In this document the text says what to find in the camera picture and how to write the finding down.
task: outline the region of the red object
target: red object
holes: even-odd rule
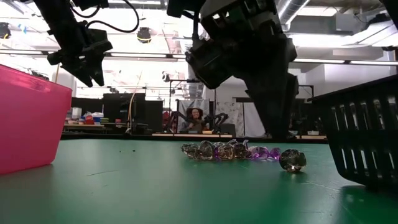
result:
[[[93,115],[87,115],[85,124],[94,124],[94,117]]]
[[[0,174],[50,164],[72,90],[0,65]]]

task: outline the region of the person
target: person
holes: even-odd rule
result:
[[[187,110],[187,118],[191,121],[182,123],[182,131],[202,131],[207,130],[205,122],[202,120],[203,110],[199,108],[189,108]]]

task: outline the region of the ceiling pipe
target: ceiling pipe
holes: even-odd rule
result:
[[[290,23],[304,8],[310,0],[279,0],[276,8],[278,10],[280,24],[284,32],[290,29]]]

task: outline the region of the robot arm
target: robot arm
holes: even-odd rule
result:
[[[193,47],[185,53],[196,77],[210,89],[231,76],[242,79],[264,128],[273,138],[286,138],[299,87],[287,70],[297,54],[282,31],[274,0],[207,0],[194,8],[199,2],[169,1],[169,8],[200,11],[200,23],[211,38],[200,40],[194,30]],[[170,16],[184,15],[175,8],[168,9]]]
[[[49,54],[51,65],[62,64],[62,68],[77,77],[88,87],[93,86],[93,79],[100,86],[104,85],[102,60],[105,52],[112,49],[106,31],[88,29],[86,21],[77,22],[69,1],[34,0],[41,15],[50,27],[49,34],[54,35],[60,50]],[[89,7],[108,7],[107,0],[74,0],[81,10]]]

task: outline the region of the green table surface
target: green table surface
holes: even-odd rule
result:
[[[398,201],[340,177],[327,145],[260,144],[303,151],[290,174],[193,161],[181,144],[61,141],[52,165],[0,176],[0,223],[398,223]]]

